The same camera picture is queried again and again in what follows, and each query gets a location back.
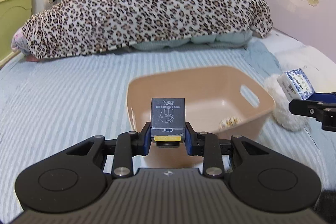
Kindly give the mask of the black small box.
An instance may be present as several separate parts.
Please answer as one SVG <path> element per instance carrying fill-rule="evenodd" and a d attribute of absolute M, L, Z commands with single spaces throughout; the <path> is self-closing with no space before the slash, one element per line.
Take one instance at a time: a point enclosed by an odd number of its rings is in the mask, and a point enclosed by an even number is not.
<path fill-rule="evenodd" d="M 184 98 L 152 98 L 150 137 L 159 148 L 178 148 L 186 137 Z"/>

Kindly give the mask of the pink padded headboard panel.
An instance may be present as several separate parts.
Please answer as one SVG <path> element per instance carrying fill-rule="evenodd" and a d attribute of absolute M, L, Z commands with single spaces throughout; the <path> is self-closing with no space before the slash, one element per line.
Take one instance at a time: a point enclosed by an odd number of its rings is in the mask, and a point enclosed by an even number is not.
<path fill-rule="evenodd" d="M 335 0 L 264 0 L 273 26 L 335 60 Z"/>

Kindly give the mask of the blue white porcelain-pattern box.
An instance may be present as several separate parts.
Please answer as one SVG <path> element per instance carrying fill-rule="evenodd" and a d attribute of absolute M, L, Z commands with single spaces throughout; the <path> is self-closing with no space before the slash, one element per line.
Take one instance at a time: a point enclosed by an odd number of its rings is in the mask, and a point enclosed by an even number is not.
<path fill-rule="evenodd" d="M 277 82 L 289 102 L 291 100 L 307 100 L 315 93 L 313 85 L 301 68 L 285 71 L 278 76 Z"/>

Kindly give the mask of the leopard print blanket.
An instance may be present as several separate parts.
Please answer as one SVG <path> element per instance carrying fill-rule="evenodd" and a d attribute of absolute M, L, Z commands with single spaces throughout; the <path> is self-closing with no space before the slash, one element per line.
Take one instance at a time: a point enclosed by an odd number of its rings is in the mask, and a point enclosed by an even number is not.
<path fill-rule="evenodd" d="M 244 32 L 264 38 L 272 27 L 264 0 L 60 0 L 32 15 L 12 45 L 38 60 L 57 59 Z"/>

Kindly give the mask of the teal quilted comforter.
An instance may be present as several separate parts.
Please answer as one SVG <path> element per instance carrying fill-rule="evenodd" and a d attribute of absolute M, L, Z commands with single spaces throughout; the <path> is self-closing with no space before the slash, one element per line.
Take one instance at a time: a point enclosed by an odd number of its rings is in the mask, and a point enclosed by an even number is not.
<path fill-rule="evenodd" d="M 139 51 L 158 51 L 164 48 L 177 48 L 185 44 L 206 44 L 211 47 L 239 48 L 246 45 L 253 36 L 251 30 L 242 32 L 232 32 L 228 34 L 215 34 L 205 36 L 195 36 L 181 40 L 163 40 L 153 42 L 143 42 L 132 45 Z"/>

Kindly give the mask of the striped blue bed sheet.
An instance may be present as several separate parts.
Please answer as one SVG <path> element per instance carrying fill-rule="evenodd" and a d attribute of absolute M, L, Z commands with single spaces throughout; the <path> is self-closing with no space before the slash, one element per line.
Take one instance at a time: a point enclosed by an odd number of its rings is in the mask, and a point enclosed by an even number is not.
<path fill-rule="evenodd" d="M 228 65 L 258 83 L 280 73 L 262 42 L 228 49 L 187 44 L 160 52 L 135 50 L 41 63 L 17 56 L 1 69 L 1 220 L 22 211 L 14 191 L 20 171 L 92 135 L 130 129 L 126 91 L 132 79 L 178 69 Z"/>

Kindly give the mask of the beige plastic storage bin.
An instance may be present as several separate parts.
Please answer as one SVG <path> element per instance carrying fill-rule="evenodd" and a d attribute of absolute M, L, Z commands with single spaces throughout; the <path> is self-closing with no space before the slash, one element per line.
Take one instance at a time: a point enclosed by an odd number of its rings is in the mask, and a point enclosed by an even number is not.
<path fill-rule="evenodd" d="M 134 131 L 150 121 L 152 98 L 184 98 L 186 120 L 193 129 L 217 134 L 220 139 L 243 135 L 256 140 L 275 108 L 273 98 L 261 85 L 229 66 L 185 69 L 132 80 L 126 105 Z M 239 117 L 240 123 L 220 130 L 220 121 L 228 117 Z"/>

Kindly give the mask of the white fluffy plush toy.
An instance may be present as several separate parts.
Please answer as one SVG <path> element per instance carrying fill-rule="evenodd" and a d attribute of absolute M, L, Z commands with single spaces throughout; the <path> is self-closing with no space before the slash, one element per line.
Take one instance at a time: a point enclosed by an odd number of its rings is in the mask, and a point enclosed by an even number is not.
<path fill-rule="evenodd" d="M 278 76 L 278 74 L 272 74 L 264 81 L 265 90 L 272 96 L 276 104 L 273 110 L 275 121 L 288 131 L 310 130 L 309 120 L 307 118 L 293 115 L 289 111 L 289 101 L 277 82 Z"/>

